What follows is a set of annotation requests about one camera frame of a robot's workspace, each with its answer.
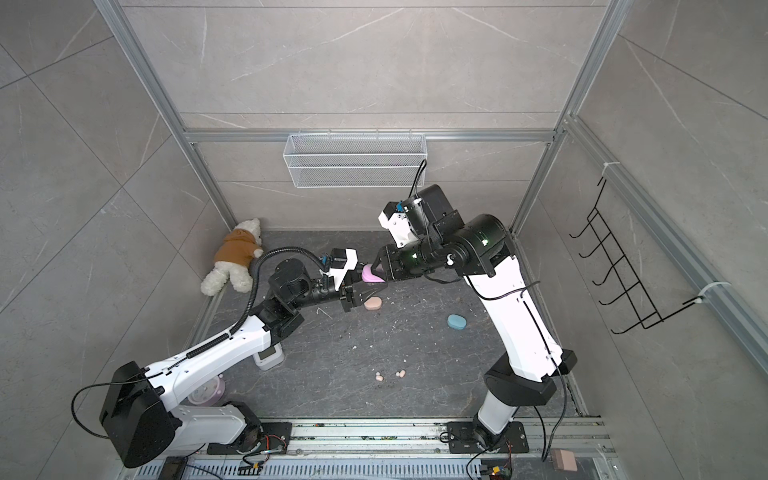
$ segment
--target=brown hoodie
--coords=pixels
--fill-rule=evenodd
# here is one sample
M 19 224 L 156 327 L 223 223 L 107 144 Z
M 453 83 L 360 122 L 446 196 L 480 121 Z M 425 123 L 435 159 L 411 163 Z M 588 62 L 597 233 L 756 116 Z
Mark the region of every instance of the brown hoodie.
M 251 232 L 236 228 L 224 237 L 224 244 L 216 252 L 214 263 L 231 262 L 248 268 L 253 260 L 253 251 L 257 248 L 259 245 L 256 243 L 256 237 Z

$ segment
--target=plush toy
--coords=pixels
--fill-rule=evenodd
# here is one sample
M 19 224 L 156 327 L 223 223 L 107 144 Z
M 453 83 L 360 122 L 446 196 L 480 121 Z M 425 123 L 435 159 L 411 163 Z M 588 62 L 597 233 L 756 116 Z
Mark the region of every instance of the plush toy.
M 230 279 L 237 292 L 250 292 L 253 279 L 248 273 L 248 266 L 253 258 L 259 258 L 263 253 L 259 219 L 240 223 L 232 233 L 224 237 L 224 244 L 214 257 L 214 269 L 205 276 L 200 291 L 214 296 Z

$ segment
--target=white wire mesh basket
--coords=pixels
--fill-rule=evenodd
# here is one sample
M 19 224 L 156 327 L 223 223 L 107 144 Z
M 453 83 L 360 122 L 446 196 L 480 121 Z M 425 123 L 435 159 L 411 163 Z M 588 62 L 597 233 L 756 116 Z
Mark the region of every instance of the white wire mesh basket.
M 297 188 L 410 187 L 427 142 L 410 133 L 293 134 L 283 158 Z

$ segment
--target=robotic arm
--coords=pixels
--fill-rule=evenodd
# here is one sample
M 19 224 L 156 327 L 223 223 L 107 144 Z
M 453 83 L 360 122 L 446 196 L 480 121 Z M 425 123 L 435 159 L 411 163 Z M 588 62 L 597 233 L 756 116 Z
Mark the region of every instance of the robotic arm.
M 248 356 L 259 366 L 281 361 L 280 342 L 303 322 L 301 308 L 338 300 L 349 312 L 388 282 L 442 268 L 455 270 L 480 296 L 506 349 L 485 374 L 488 394 L 475 416 L 475 439 L 489 448 L 501 438 L 516 407 L 544 405 L 556 390 L 551 377 L 568 373 L 576 358 L 561 349 L 541 321 L 503 224 L 487 214 L 464 223 L 437 185 L 390 202 L 379 222 L 395 243 L 382 247 L 372 265 L 360 263 L 355 250 L 334 249 L 322 259 L 312 256 L 322 266 L 320 277 L 313 279 L 297 258 L 284 260 L 268 280 L 266 298 L 232 327 L 143 369 L 136 362 L 118 369 L 100 421 L 123 463 L 137 467 L 163 452 L 202 443 L 231 445 L 241 453 L 253 450 L 260 421 L 247 406 L 190 407 L 181 401 Z M 290 248 L 303 250 L 279 250 Z

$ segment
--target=stuffed animal's leg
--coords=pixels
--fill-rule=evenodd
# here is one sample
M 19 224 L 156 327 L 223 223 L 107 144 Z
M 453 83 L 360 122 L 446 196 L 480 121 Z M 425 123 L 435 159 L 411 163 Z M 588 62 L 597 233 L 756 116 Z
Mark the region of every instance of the stuffed animal's leg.
M 230 264 L 230 280 L 236 292 L 248 293 L 253 287 L 253 279 L 250 277 L 248 269 L 236 263 Z
M 219 293 L 219 290 L 221 290 L 221 287 L 227 282 L 227 279 L 229 279 L 230 272 L 227 269 L 227 266 L 224 265 L 225 263 L 232 264 L 229 262 L 216 262 L 214 264 L 214 269 L 203 279 L 203 282 L 200 284 L 200 291 L 203 292 L 204 295 L 216 295 Z

